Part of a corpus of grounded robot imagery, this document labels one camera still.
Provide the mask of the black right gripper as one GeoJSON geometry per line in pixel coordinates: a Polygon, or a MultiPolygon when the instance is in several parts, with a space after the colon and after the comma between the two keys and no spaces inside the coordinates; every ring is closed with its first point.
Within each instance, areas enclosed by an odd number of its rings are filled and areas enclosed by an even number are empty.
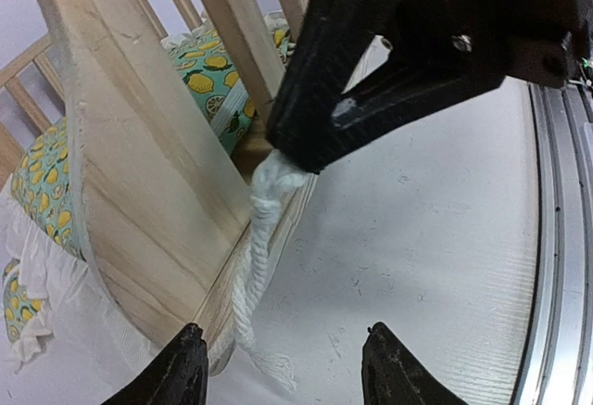
{"type": "Polygon", "coordinates": [[[592,0],[492,0],[513,78],[562,88],[592,57],[592,0]]]}

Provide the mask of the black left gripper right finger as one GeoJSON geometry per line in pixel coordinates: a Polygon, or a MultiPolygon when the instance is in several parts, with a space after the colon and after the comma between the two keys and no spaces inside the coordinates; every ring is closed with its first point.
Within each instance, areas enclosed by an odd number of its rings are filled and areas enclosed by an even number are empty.
{"type": "Polygon", "coordinates": [[[442,385],[382,322],[368,329],[362,348],[365,404],[456,404],[457,396],[442,385]]]}

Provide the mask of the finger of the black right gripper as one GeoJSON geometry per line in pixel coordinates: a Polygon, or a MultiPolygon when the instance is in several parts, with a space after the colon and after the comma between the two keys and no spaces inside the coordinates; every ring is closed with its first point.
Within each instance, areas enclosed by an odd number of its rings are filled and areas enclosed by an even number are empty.
{"type": "Polygon", "coordinates": [[[498,88],[506,59],[490,0],[309,0],[266,137],[318,173],[498,88]]]}

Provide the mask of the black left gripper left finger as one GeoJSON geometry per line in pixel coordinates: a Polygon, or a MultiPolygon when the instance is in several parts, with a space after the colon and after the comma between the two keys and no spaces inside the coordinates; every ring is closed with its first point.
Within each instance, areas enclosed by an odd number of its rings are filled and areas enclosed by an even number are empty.
{"type": "Polygon", "coordinates": [[[136,378],[104,404],[204,405],[208,348],[202,334],[196,323],[188,323],[136,378]]]}

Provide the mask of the wooden pet bed frame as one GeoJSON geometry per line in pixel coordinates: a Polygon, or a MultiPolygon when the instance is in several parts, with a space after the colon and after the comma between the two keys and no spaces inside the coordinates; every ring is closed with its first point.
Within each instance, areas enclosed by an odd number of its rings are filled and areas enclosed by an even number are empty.
{"type": "MultiPolygon", "coordinates": [[[[40,135],[67,123],[71,212],[100,292],[157,351],[198,324],[218,374],[262,296],[246,283],[268,284],[315,186],[275,196],[271,223],[252,217],[250,185],[271,153],[263,124],[308,0],[268,14],[256,0],[201,2],[203,13],[191,0],[38,0],[49,33],[1,83],[40,135]],[[255,107],[232,153],[161,43],[205,20],[255,107]]],[[[4,186],[26,150],[2,132],[4,186]]]]}

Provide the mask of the lemon print bed cushion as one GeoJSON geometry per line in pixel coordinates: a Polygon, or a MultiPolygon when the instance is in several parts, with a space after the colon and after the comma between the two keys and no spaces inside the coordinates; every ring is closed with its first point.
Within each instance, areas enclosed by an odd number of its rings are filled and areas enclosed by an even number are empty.
{"type": "MultiPolygon", "coordinates": [[[[227,153],[242,142],[255,107],[209,20],[162,40],[174,68],[227,153]]],[[[1,192],[1,256],[20,261],[19,283],[44,299],[53,334],[47,348],[72,349],[119,389],[157,349],[103,295],[85,261],[71,212],[67,123],[58,120],[24,152],[1,192]]]]}

